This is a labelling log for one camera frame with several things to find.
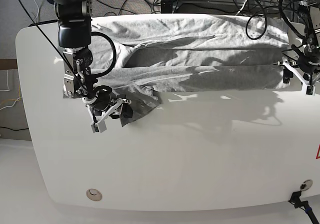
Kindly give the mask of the grey T-shirt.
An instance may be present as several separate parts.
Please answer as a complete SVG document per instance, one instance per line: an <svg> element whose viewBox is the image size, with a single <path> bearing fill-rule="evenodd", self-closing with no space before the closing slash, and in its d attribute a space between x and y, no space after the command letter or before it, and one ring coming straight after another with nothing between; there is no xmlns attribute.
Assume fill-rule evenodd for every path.
<svg viewBox="0 0 320 224"><path fill-rule="evenodd" d="M131 99L135 122L161 104L161 92L282 89L277 66L289 46L288 27L279 19L164 14L98 17L92 30L111 38L114 69L99 78L116 95Z"/></svg>

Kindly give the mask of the round beige table grommet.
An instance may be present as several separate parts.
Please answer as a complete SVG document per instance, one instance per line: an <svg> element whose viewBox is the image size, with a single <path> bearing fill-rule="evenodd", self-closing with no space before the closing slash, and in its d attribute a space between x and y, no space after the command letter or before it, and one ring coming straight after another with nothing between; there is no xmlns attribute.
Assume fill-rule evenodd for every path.
<svg viewBox="0 0 320 224"><path fill-rule="evenodd" d="M86 196L92 200L92 201L101 201L102 200L102 194L97 189L88 189L86 191Z"/></svg>

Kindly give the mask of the red warning triangle sticker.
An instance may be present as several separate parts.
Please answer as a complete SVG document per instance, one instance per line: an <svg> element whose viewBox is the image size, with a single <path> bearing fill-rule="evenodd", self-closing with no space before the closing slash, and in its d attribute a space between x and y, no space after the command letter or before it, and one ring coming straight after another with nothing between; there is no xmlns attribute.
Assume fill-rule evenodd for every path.
<svg viewBox="0 0 320 224"><path fill-rule="evenodd" d="M317 150L316 159L320 159L320 145Z"/></svg>

